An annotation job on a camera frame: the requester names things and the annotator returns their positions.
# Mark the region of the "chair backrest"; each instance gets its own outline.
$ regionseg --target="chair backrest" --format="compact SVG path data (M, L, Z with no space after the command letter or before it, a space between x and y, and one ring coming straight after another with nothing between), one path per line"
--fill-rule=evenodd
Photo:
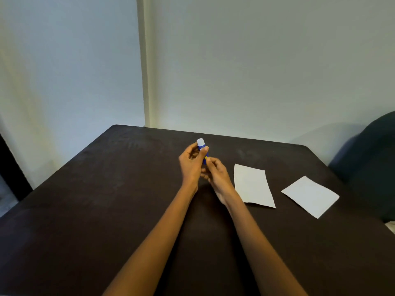
M384 222L395 220L395 111L369 124L329 168Z

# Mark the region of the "paper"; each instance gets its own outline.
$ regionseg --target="paper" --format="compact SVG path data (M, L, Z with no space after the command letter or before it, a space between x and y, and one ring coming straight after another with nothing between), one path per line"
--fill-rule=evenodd
M275 208L264 170L235 164L235 189L244 202Z
M336 193L313 182L306 176L298 179L281 192L288 195L315 218L319 218L339 198Z

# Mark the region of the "rectangular piece of paper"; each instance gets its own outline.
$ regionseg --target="rectangular piece of paper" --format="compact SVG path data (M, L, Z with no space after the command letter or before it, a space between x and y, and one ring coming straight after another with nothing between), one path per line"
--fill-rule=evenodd
M319 218L339 196L333 191L304 176L283 191L315 218Z
M264 170L235 164L235 189L244 202L275 208Z

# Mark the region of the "table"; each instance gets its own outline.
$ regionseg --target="table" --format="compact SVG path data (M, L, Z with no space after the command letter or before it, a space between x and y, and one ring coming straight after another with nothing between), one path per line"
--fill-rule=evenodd
M248 204L310 296L388 295L395 235L305 146L114 125L0 219L0 294L100 295L181 184L203 137L233 180L266 170L277 209ZM319 219L281 193L308 176L340 199ZM156 295L259 295L231 218L202 180Z

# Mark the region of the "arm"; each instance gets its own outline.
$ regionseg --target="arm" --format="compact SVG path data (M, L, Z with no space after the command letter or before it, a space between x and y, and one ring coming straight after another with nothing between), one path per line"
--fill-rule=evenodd
M237 194L225 166L216 158L206 159L208 170L201 177L212 185L233 219L241 245L262 295L307 296L294 275L259 229Z
M103 296L153 295L188 206L198 190L201 164L208 147L190 145L179 157L182 186L154 229L122 267Z

